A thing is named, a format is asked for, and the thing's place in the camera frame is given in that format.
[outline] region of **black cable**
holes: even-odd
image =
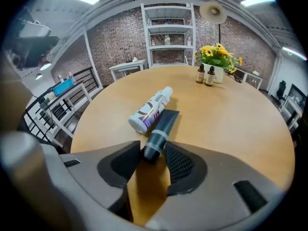
[[[50,108],[48,107],[47,103],[46,103],[45,100],[43,100],[42,98],[40,99],[40,98],[38,98],[37,96],[34,96],[34,95],[33,95],[33,97],[35,97],[35,98],[38,99],[38,100],[43,101],[43,102],[46,104],[47,108],[48,108],[49,111],[50,111],[50,116],[51,116],[51,125],[50,125],[50,127],[52,127],[52,126],[53,126],[52,112],[51,112]],[[43,139],[44,139],[44,137],[46,137],[47,132],[48,132],[48,129],[46,130],[46,132],[45,132],[45,134],[44,134],[44,136],[43,136]]]

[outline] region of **white table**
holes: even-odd
[[[61,128],[68,136],[70,136],[71,138],[73,137],[73,134],[64,126],[64,124],[61,123],[61,121],[59,121],[54,114],[51,113],[51,110],[58,104],[60,103],[63,99],[67,99],[68,103],[70,106],[72,106],[72,109],[74,110],[74,112],[76,112],[76,108],[73,105],[73,103],[69,100],[68,96],[70,94],[72,94],[74,91],[76,91],[77,89],[81,88],[83,90],[83,92],[85,93],[87,99],[89,102],[92,101],[89,93],[87,92],[85,86],[83,83],[77,83],[75,86],[70,87],[68,90],[64,91],[62,94],[60,94],[60,96],[54,98],[53,100],[51,100],[51,102],[48,104],[48,108],[46,110],[44,110],[44,112],[52,117],[52,121],[59,126],[59,128]]]
[[[118,64],[116,66],[110,67],[109,69],[111,71],[112,78],[114,79],[114,81],[116,81],[115,71],[123,72],[126,70],[136,69],[138,67],[140,68],[140,70],[143,70],[143,66],[145,65],[145,63],[146,60],[138,60],[136,62]]]
[[[285,100],[284,104],[282,105],[282,107],[280,109],[280,113],[285,111],[288,104],[290,104],[296,112],[296,116],[294,117],[293,122],[291,122],[289,127],[288,127],[289,129],[291,129],[297,123],[297,120],[302,117],[303,110],[298,106],[297,103],[294,102],[293,99],[291,99],[289,96],[287,96],[287,99]]]

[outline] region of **flower vase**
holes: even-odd
[[[206,81],[206,78],[207,78],[207,73],[208,71],[210,70],[210,67],[212,65],[209,65],[209,64],[203,64],[204,65],[204,77],[203,77],[203,80]],[[223,67],[217,67],[217,66],[214,66],[214,72],[215,72],[215,79],[214,79],[214,82],[215,83],[221,83],[222,80],[223,80]]]

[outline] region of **blue box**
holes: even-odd
[[[71,78],[63,81],[56,87],[52,89],[54,95],[58,97],[62,92],[64,92],[66,89],[70,88],[73,85],[73,80]]]

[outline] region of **small brown bottle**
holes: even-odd
[[[199,84],[202,84],[203,77],[204,77],[204,65],[201,64],[200,68],[198,69],[198,72],[197,72],[196,82],[199,83]]]
[[[214,66],[211,66],[210,70],[207,73],[207,78],[206,78],[205,84],[208,87],[211,87],[213,82],[214,82],[214,79],[215,79],[215,72],[214,72],[214,70],[215,70]]]

